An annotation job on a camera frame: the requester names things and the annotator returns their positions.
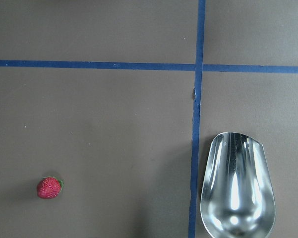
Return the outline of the red strawberry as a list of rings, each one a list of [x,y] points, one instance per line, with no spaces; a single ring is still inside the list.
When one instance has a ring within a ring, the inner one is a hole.
[[[56,177],[43,178],[37,185],[37,196],[41,199],[56,198],[62,191],[64,183]]]

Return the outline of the metal scoop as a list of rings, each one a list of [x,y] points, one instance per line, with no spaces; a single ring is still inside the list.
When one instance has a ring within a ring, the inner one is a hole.
[[[222,132],[212,140],[200,214],[213,238],[269,237],[276,205],[260,142],[236,132]]]

